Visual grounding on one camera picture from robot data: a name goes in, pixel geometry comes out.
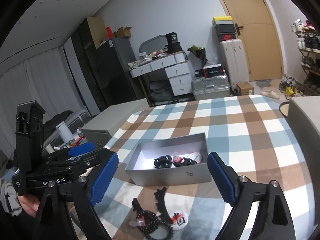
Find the person's left hand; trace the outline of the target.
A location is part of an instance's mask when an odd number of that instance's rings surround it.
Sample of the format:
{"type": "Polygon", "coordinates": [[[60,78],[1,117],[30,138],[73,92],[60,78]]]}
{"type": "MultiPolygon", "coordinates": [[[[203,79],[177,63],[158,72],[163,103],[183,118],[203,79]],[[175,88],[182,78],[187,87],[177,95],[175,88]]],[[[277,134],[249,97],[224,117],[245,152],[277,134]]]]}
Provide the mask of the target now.
{"type": "Polygon", "coordinates": [[[18,201],[22,209],[31,217],[35,218],[40,201],[37,197],[32,195],[18,196],[18,201]]]}

